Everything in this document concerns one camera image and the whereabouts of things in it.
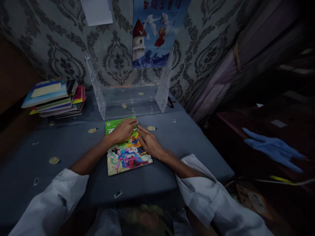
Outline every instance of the damask pattern wallpaper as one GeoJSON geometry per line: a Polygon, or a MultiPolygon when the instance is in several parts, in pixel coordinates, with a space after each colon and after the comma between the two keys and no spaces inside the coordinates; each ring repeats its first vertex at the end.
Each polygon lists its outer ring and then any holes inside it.
{"type": "MultiPolygon", "coordinates": [[[[235,43],[260,0],[192,0],[174,43],[171,93],[185,107],[235,43]]],[[[90,87],[89,50],[103,86],[160,76],[132,66],[133,2],[112,0],[113,24],[88,26],[79,0],[2,0],[0,30],[44,78],[64,76],[90,87]]]]}

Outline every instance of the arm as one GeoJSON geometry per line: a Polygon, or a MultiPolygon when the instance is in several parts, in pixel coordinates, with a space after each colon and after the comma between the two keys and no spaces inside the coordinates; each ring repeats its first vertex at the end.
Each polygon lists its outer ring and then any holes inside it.
{"type": "Polygon", "coordinates": [[[193,154],[179,160],[140,125],[138,132],[144,149],[175,172],[185,204],[207,229],[213,220],[225,235],[271,235],[263,219],[232,199],[193,154]]]}
{"type": "Polygon", "coordinates": [[[83,196],[88,174],[112,145],[130,137],[137,124],[135,119],[123,120],[70,169],[60,172],[44,192],[31,200],[9,235],[57,235],[83,196]]]}

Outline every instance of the castle tower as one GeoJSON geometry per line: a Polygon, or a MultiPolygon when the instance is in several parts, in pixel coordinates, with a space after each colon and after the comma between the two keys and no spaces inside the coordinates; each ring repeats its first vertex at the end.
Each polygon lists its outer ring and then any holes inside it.
{"type": "Polygon", "coordinates": [[[147,35],[141,21],[138,19],[133,32],[132,61],[144,56],[144,37],[147,35]]]}

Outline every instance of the ocean waves illustration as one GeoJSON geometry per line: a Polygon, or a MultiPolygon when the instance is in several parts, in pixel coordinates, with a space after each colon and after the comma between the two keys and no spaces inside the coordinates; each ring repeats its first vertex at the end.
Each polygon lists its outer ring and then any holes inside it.
{"type": "Polygon", "coordinates": [[[151,67],[164,67],[166,66],[170,53],[159,57],[157,53],[151,57],[152,51],[148,50],[144,56],[132,62],[133,68],[151,68],[151,67]]]}

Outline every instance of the white shirt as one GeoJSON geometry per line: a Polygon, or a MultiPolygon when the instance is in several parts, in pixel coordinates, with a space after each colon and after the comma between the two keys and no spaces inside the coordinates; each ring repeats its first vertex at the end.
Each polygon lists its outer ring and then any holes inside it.
{"type": "MultiPolygon", "coordinates": [[[[194,154],[182,161],[207,176],[186,179],[177,176],[186,205],[207,228],[213,220],[223,235],[272,235],[263,219],[232,199],[194,154]]],[[[44,192],[31,200],[9,235],[57,235],[83,196],[88,178],[69,169],[61,171],[44,192]]],[[[182,209],[179,215],[186,223],[174,222],[174,234],[191,234],[185,211],[182,209]]],[[[87,235],[121,235],[117,210],[99,209],[87,235]]]]}

